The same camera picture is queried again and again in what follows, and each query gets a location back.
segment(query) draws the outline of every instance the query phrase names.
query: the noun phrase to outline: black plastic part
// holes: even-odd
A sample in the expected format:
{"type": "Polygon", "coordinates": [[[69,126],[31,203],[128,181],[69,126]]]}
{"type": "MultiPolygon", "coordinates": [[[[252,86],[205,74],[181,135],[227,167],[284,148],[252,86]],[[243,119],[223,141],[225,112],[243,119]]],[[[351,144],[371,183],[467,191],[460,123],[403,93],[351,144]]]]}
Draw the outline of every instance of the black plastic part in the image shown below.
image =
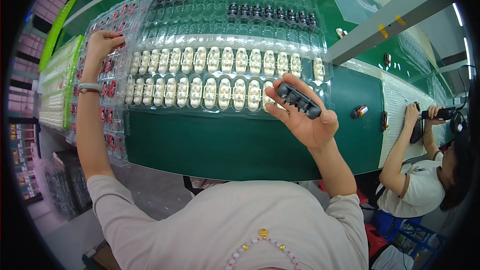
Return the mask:
{"type": "MultiPolygon", "coordinates": [[[[441,120],[452,119],[454,112],[455,112],[455,107],[450,107],[450,108],[447,108],[447,109],[440,109],[440,110],[438,110],[438,113],[434,117],[434,119],[441,119],[441,120]]],[[[422,119],[430,119],[430,117],[428,116],[428,111],[422,111],[421,112],[421,118],[422,119]]]]}
{"type": "Polygon", "coordinates": [[[280,98],[285,99],[284,103],[294,105],[299,112],[305,113],[309,119],[313,120],[322,113],[322,109],[315,101],[288,83],[281,83],[277,89],[277,94],[280,98]]]}

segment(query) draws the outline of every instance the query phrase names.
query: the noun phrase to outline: hand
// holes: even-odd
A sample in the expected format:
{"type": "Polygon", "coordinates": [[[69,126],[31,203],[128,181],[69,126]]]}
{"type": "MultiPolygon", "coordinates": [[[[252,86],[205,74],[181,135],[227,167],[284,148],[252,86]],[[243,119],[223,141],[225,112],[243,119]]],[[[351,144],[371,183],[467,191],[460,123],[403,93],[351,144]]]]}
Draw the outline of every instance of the hand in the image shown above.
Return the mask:
{"type": "MultiPolygon", "coordinates": [[[[120,36],[118,33],[112,30],[99,30],[94,32],[90,39],[88,39],[87,55],[85,62],[91,63],[95,68],[101,61],[103,61],[107,55],[115,51],[123,42],[125,42],[124,36],[120,36]]],[[[94,75],[98,74],[98,69],[91,69],[96,71],[94,75]]]]}
{"type": "Polygon", "coordinates": [[[437,125],[437,124],[446,123],[445,120],[434,119],[434,117],[437,116],[437,114],[438,114],[438,110],[440,110],[440,109],[445,109],[445,105],[443,105],[443,106],[440,106],[439,104],[438,105],[430,105],[428,107],[428,117],[430,117],[430,119],[425,119],[425,124],[437,125]]]}
{"type": "Polygon", "coordinates": [[[329,141],[332,140],[333,135],[337,129],[339,129],[337,114],[335,114],[334,111],[327,110],[315,92],[291,73],[285,73],[282,78],[275,80],[273,82],[273,88],[267,88],[265,93],[279,105],[282,105],[288,112],[271,103],[265,105],[267,111],[282,121],[293,135],[297,137],[303,145],[307,146],[310,151],[321,149],[329,144],[329,141]],[[285,99],[280,98],[277,94],[279,85],[282,82],[296,87],[300,92],[313,99],[321,108],[320,116],[311,120],[303,112],[299,112],[294,105],[289,105],[288,103],[283,104],[285,99]]]}
{"type": "Polygon", "coordinates": [[[415,123],[419,119],[420,112],[417,109],[417,105],[415,103],[411,103],[406,107],[405,112],[405,122],[403,123],[403,128],[410,129],[413,131],[415,127],[415,123]]]}

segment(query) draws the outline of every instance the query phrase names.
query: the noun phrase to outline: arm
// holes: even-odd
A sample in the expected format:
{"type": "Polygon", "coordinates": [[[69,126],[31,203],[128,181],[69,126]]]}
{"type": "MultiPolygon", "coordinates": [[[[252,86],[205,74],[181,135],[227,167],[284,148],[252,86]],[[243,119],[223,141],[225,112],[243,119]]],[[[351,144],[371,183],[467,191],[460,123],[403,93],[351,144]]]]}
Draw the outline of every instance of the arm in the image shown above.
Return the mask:
{"type": "Polygon", "coordinates": [[[337,114],[327,110],[322,100],[304,82],[290,73],[283,75],[273,83],[273,88],[265,90],[267,96],[282,105],[287,111],[268,103],[266,108],[270,114],[282,121],[293,135],[305,145],[315,160],[328,195],[351,195],[357,191],[357,184],[352,171],[340,155],[333,135],[339,128],[337,114]],[[293,105],[283,104],[277,90],[282,82],[289,83],[300,92],[313,99],[321,108],[320,117],[311,120],[293,105]]]}
{"type": "MultiPolygon", "coordinates": [[[[97,82],[101,62],[125,41],[125,37],[116,38],[117,33],[101,30],[93,33],[88,40],[85,67],[81,82],[97,82]]],[[[78,96],[77,116],[77,152],[80,164],[88,180],[94,175],[115,177],[110,166],[102,123],[100,121],[99,94],[81,93],[78,96]]]]}
{"type": "Polygon", "coordinates": [[[413,128],[419,117],[419,111],[414,103],[407,106],[405,112],[405,122],[402,132],[395,145],[388,154],[385,165],[380,172],[380,182],[394,194],[403,197],[408,188],[408,176],[400,173],[402,169],[403,157],[410,142],[413,128]]]}
{"type": "Polygon", "coordinates": [[[438,114],[438,110],[441,108],[445,109],[445,105],[443,105],[443,107],[440,107],[440,105],[430,105],[428,107],[428,116],[430,119],[425,119],[425,126],[423,128],[423,146],[427,151],[428,158],[432,161],[435,159],[435,155],[440,151],[434,141],[432,125],[445,123],[444,120],[434,119],[434,117],[438,114]]]}

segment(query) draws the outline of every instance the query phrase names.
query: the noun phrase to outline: red stool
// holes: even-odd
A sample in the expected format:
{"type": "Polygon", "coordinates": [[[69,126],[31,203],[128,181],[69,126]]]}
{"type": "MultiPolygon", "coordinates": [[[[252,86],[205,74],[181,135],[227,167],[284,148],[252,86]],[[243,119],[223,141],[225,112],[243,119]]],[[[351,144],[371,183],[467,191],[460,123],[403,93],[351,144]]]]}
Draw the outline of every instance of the red stool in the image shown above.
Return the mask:
{"type": "MultiPolygon", "coordinates": [[[[325,188],[325,183],[324,183],[324,180],[321,179],[318,182],[318,188],[320,190],[322,190],[323,192],[327,192],[327,188],[325,188]]],[[[368,198],[367,196],[363,195],[362,192],[360,192],[360,190],[357,188],[357,195],[358,195],[358,198],[360,199],[360,205],[363,205],[365,203],[368,202],[368,198]]]]}

